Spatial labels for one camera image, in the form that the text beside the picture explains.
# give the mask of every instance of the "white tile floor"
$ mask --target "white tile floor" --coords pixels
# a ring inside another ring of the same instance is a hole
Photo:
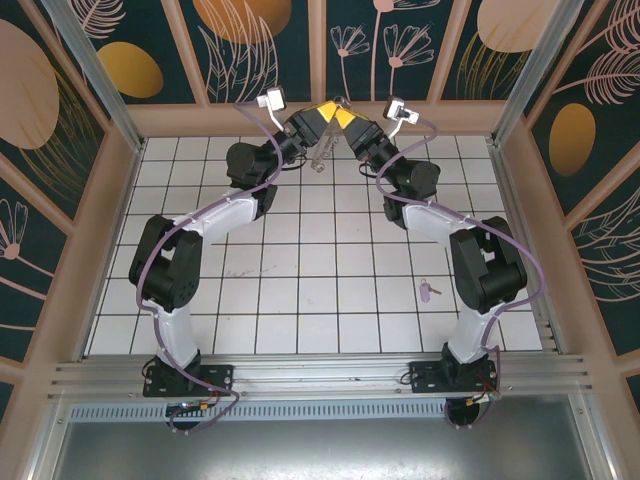
[[[423,137],[398,137],[406,147]],[[88,354],[152,354],[127,274],[145,222],[211,203],[227,189],[225,154],[238,137],[152,138],[119,236]],[[243,138],[254,144],[264,138]],[[411,158],[442,168],[437,200],[478,218],[504,216],[484,139],[438,137]],[[203,353],[437,352],[460,308],[446,250],[389,223],[373,181],[345,142],[323,173],[283,172],[269,214],[204,248],[191,303]],[[426,279],[442,295],[423,303]],[[530,307],[492,333],[506,350],[541,350]]]

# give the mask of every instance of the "purple cable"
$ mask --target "purple cable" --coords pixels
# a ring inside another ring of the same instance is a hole
[[[153,250],[151,251],[151,254],[149,255],[149,258],[147,259],[147,262],[144,264],[144,267],[142,268],[142,273],[140,274],[140,279],[138,280],[138,286],[136,288],[136,303],[138,304],[138,307],[140,308],[140,310],[151,312],[151,314],[153,315],[153,330],[154,330],[155,335],[156,335],[156,341],[158,342],[158,345],[160,346],[160,349],[162,350],[162,352],[167,357],[167,360],[169,360],[169,363],[171,364],[171,366],[173,366],[173,368],[175,368],[183,377],[187,378],[188,380],[192,381],[193,383],[195,383],[197,385],[200,385],[200,386],[206,388],[209,391],[223,393],[223,394],[226,394],[226,395],[232,395],[232,396],[235,397],[235,399],[228,406],[226,406],[224,409],[222,409],[222,411],[220,413],[218,413],[215,417],[213,417],[211,420],[207,420],[206,422],[201,422],[198,425],[196,425],[195,427],[193,427],[191,430],[185,430],[184,431],[184,435],[188,435],[188,432],[195,433],[197,431],[204,430],[205,428],[210,427],[211,425],[216,423],[218,421],[218,419],[220,419],[220,417],[222,417],[223,415],[226,415],[229,410],[231,410],[233,407],[236,406],[238,401],[240,401],[240,395],[237,392],[233,391],[233,390],[230,390],[230,389],[227,389],[227,388],[217,387],[215,385],[211,385],[210,383],[203,382],[199,378],[196,378],[193,375],[191,375],[188,372],[186,372],[182,367],[180,367],[180,365],[178,365],[178,363],[173,358],[173,356],[171,356],[171,353],[167,350],[167,346],[164,343],[164,340],[162,339],[162,335],[160,334],[160,317],[159,317],[159,313],[160,312],[159,312],[159,310],[157,308],[155,308],[155,307],[150,307],[150,306],[144,305],[144,303],[142,302],[142,286],[144,285],[144,282],[147,279],[147,275],[149,274],[149,269],[151,268],[151,264],[153,263],[153,260],[156,258],[158,253],[160,253],[160,250],[162,249],[162,246],[165,243],[167,243],[167,241],[176,232],[178,232],[180,229],[182,229],[183,227],[187,226],[188,224],[195,222],[202,215],[210,212],[214,208],[216,208],[216,207],[218,207],[220,205],[223,205],[224,203],[226,203],[226,202],[228,202],[230,200],[234,200],[234,199],[240,198],[240,197],[246,197],[246,196],[251,195],[254,192],[262,190],[263,188],[267,188],[269,185],[271,185],[275,181],[276,178],[278,178],[278,175],[280,175],[280,171],[282,170],[282,166],[284,164],[284,161],[282,159],[282,150],[280,150],[280,146],[278,145],[278,142],[273,137],[273,135],[269,132],[269,130],[267,130],[267,128],[264,125],[262,125],[260,120],[258,120],[254,115],[252,115],[251,113],[249,113],[248,111],[246,111],[243,108],[245,106],[252,105],[254,103],[255,102],[236,103],[236,104],[234,104],[234,107],[235,107],[236,110],[238,110],[240,113],[242,113],[245,117],[247,117],[249,120],[251,120],[253,123],[255,123],[260,128],[260,130],[262,130],[264,132],[264,134],[267,136],[267,138],[269,139],[269,141],[271,142],[271,144],[275,148],[276,154],[278,155],[278,167],[276,168],[275,173],[271,176],[271,178],[269,178],[262,185],[258,185],[257,187],[251,188],[251,189],[246,190],[246,191],[241,191],[241,192],[234,193],[233,195],[229,195],[228,197],[223,197],[223,198],[221,198],[219,200],[216,200],[212,204],[201,208],[200,210],[195,212],[193,215],[191,215],[189,218],[187,218],[186,220],[184,220],[184,221],[180,222],[179,224],[175,225],[171,230],[169,230],[167,233],[165,233],[164,236],[160,239],[160,241],[153,248]],[[173,432],[176,433],[176,432],[181,431],[181,430],[177,430],[176,427],[174,426],[174,424],[173,424],[174,417],[175,416],[172,415],[169,418],[169,425],[171,426]]]
[[[428,120],[425,120],[423,118],[418,117],[418,121],[426,126],[428,126],[429,128],[431,128],[433,130],[433,135],[425,138],[424,140],[420,140],[419,142],[414,143],[413,145],[408,146],[407,148],[405,148],[404,150],[402,150],[401,152],[398,152],[397,154],[395,154],[393,157],[391,157],[380,169],[380,171],[378,172],[378,174],[376,175],[376,187],[378,189],[378,191],[380,193],[382,193],[382,195],[384,195],[385,197],[391,198],[392,200],[397,200],[403,203],[408,203],[411,205],[421,205],[427,208],[434,208],[436,210],[440,210],[441,212],[447,213],[455,218],[457,218],[460,221],[466,222],[470,225],[473,225],[475,227],[479,227],[482,228],[483,230],[496,235],[497,237],[500,237],[502,240],[504,240],[505,242],[513,245],[515,248],[517,248],[525,257],[527,257],[527,259],[529,259],[529,261],[533,264],[533,266],[535,267],[538,276],[540,278],[540,285],[538,287],[538,290],[536,290],[536,292],[531,295],[528,298],[525,298],[524,300],[518,300],[517,302],[512,302],[509,304],[503,304],[500,307],[498,307],[498,309],[495,311],[495,313],[491,316],[491,319],[489,320],[489,322],[487,323],[487,327],[484,330],[484,333],[482,334],[482,340],[481,340],[481,345],[482,345],[482,349],[486,352],[495,352],[496,353],[496,385],[497,385],[497,391],[500,391],[500,347],[498,345],[496,345],[495,347],[489,349],[487,348],[487,340],[489,339],[489,334],[491,332],[491,329],[493,328],[493,325],[495,324],[495,322],[498,320],[498,317],[500,316],[500,314],[502,314],[503,312],[507,311],[507,310],[511,310],[515,307],[519,307],[520,305],[524,305],[526,303],[531,303],[533,302],[536,298],[538,298],[540,295],[542,295],[542,291],[544,290],[545,287],[545,277],[544,277],[544,272],[542,271],[542,267],[540,266],[540,264],[538,263],[538,261],[536,260],[536,258],[531,254],[531,252],[529,252],[529,250],[527,250],[523,245],[519,244],[516,240],[514,240],[512,237],[510,237],[509,235],[506,235],[504,233],[502,233],[499,230],[496,230],[493,227],[490,227],[489,225],[486,225],[482,222],[479,222],[478,220],[474,219],[474,218],[470,218],[468,216],[462,215],[459,212],[456,212],[455,210],[451,210],[450,208],[447,208],[443,205],[440,205],[439,203],[433,202],[431,200],[425,202],[423,200],[413,200],[413,199],[409,199],[409,198],[404,198],[404,197],[399,197],[398,195],[394,195],[393,193],[387,192],[384,188],[382,188],[382,177],[384,176],[384,173],[391,167],[391,165],[393,165],[400,157],[405,156],[406,154],[412,152],[413,150],[415,150],[416,148],[422,146],[422,145],[426,145],[427,143],[429,143],[431,140],[433,140],[434,138],[436,138],[438,136],[438,127],[436,127],[433,123],[431,123]]]

